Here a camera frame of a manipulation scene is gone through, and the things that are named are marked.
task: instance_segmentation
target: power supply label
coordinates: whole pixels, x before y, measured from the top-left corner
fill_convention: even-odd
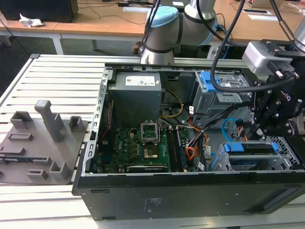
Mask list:
[[[126,86],[155,86],[154,76],[129,75]]]

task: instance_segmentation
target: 3d printed holder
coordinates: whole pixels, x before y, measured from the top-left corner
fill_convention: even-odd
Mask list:
[[[68,184],[88,122],[79,116],[62,120],[48,100],[34,108],[42,119],[17,111],[10,120],[13,127],[0,144],[0,182]]]

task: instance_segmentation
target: black computer case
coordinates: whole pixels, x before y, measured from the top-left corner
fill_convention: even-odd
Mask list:
[[[78,12],[77,0],[0,0],[6,20],[27,18],[43,21],[72,22]]]

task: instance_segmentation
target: motherboard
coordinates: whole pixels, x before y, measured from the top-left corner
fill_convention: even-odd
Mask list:
[[[175,153],[178,154],[180,167],[188,166],[185,159],[185,146],[189,141],[187,129],[158,128],[157,136],[154,128],[117,128],[111,146],[100,150],[98,169],[102,173],[145,173],[145,172],[174,172]],[[170,136],[178,144],[168,140]],[[143,142],[143,138],[157,142]]]

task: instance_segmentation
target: yellow wire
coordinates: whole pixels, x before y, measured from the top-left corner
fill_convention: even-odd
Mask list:
[[[182,101],[179,99],[179,97],[174,92],[172,92],[171,90],[168,90],[168,89],[166,89],[166,91],[172,93],[176,97],[176,99],[179,100],[181,108],[180,108],[180,110],[179,110],[179,112],[177,114],[173,114],[173,115],[161,115],[159,117],[160,118],[175,118],[175,117],[179,116],[182,113],[182,111],[183,111],[183,103],[182,103]]]

